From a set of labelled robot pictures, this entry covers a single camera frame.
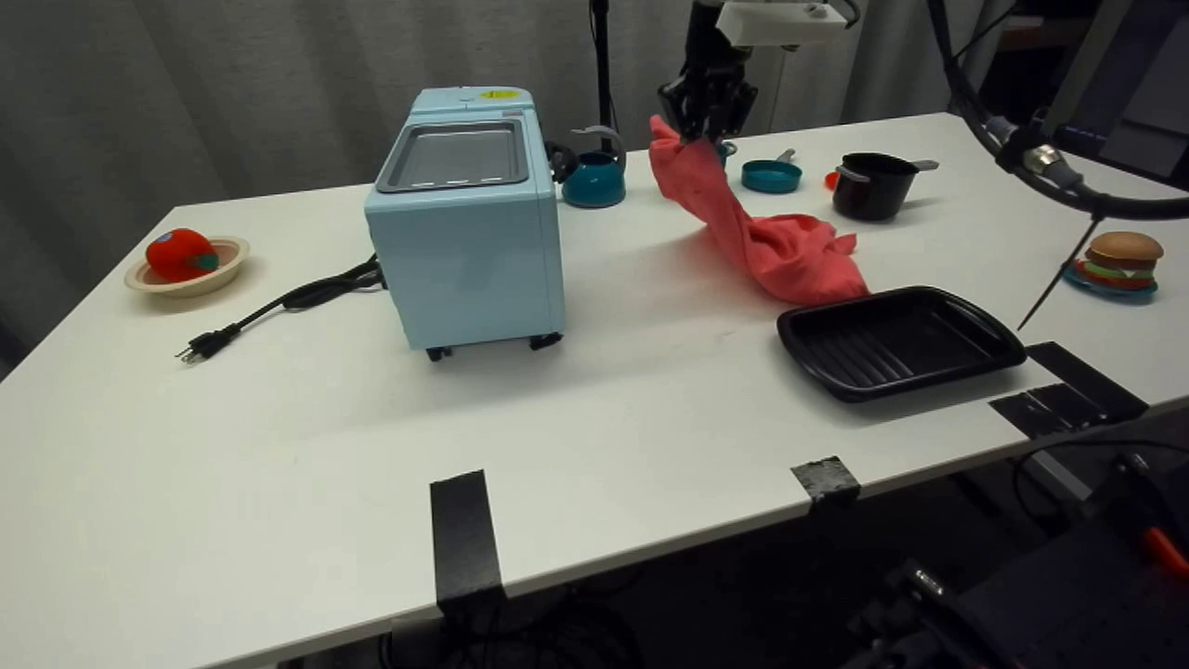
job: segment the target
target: gray floor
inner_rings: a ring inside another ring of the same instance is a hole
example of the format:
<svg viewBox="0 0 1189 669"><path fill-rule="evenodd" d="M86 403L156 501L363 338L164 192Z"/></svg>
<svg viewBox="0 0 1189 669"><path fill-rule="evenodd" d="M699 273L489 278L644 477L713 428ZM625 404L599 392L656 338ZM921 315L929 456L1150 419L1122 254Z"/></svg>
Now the gray floor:
<svg viewBox="0 0 1189 669"><path fill-rule="evenodd" d="M1189 446L1189 411L1143 419L1117 434ZM1093 477L1102 467L1102 451L1078 451L1072 460ZM485 644L485 657L457 654L441 664L630 664L625 654L625 636L630 636L651 669L830 669L859 649L848 620L882 595L891 568L919 561L961 591L1043 539L1010 494L1010 463L994 463L514 602L495 620L496 629L519 629L560 605L583 610L524 639L569 647L569 660L526 654L524 644L519 649ZM416 669L397 657L416 657L407 654L407 632L340 647L306 664Z"/></svg>

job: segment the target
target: light blue toaster oven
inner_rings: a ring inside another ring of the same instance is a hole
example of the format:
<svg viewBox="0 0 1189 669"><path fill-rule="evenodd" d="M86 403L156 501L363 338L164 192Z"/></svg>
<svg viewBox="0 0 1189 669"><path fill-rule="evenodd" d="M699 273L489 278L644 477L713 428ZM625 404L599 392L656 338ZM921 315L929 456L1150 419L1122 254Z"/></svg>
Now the light blue toaster oven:
<svg viewBox="0 0 1189 669"><path fill-rule="evenodd" d="M412 351L560 338L557 198L524 89L423 89L363 211Z"/></svg>

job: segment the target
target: white plate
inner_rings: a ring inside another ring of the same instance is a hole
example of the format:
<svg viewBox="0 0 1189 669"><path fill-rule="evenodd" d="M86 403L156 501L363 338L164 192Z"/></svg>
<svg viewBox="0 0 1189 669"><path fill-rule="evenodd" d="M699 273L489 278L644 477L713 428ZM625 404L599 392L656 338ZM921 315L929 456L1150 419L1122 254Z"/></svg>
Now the white plate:
<svg viewBox="0 0 1189 669"><path fill-rule="evenodd" d="M129 291L148 294L148 299L194 299L194 294L213 294L220 286L228 286L244 258L250 258L250 240L242 237L213 237L215 254L220 254L220 268L208 274L198 274L188 284L164 284L148 273L148 264L133 264L124 278Z"/></svg>

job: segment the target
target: black power cord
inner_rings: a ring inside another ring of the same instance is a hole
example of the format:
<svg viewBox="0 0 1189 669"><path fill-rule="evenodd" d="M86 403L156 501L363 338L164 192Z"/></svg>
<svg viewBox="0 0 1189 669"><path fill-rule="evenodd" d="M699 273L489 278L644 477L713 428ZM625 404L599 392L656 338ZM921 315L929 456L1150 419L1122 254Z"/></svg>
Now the black power cord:
<svg viewBox="0 0 1189 669"><path fill-rule="evenodd" d="M307 310L325 305L325 300L333 300L340 294L370 291L370 286L381 286L381 273L377 273L376 258L366 264L358 264L358 268L340 273L340 274L325 274L325 278L306 284L306 286L268 300L265 310L250 314L244 319L236 319L231 328L220 328L220 332L188 338L188 347L179 357L187 366L213 359L213 357L220 357L220 351L228 351L236 333L244 333L265 315L307 314Z"/></svg>

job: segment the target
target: black cable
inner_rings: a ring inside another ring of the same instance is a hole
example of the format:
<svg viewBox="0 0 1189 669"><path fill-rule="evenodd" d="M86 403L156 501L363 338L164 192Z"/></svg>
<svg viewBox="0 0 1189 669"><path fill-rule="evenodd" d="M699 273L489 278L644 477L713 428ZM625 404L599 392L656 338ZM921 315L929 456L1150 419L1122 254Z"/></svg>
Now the black cable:
<svg viewBox="0 0 1189 669"><path fill-rule="evenodd" d="M231 328L220 328L220 332L188 338L188 347L179 357L188 359L188 366L213 359L235 338L242 338L254 322L261 322L265 315L307 314L317 305L325 305L325 300L333 300L340 294L366 291L366 286L381 286L381 273L377 273L376 258L366 264L358 264L358 268L340 273L340 274L306 284L306 286L268 300L265 310L250 314L244 319L236 319Z"/></svg>
<svg viewBox="0 0 1189 669"><path fill-rule="evenodd" d="M1093 211L1086 236L1078 237L1078 245L1070 248L1070 258L1056 268L1056 274L1046 278L1046 286L1040 291L1040 299L1031 300L1031 310L1017 319L1013 332L1024 332L1024 322L1038 315L1038 310L1046 300L1046 294L1056 291L1056 284L1072 268L1081 245L1100 231L1102 216Z"/></svg>

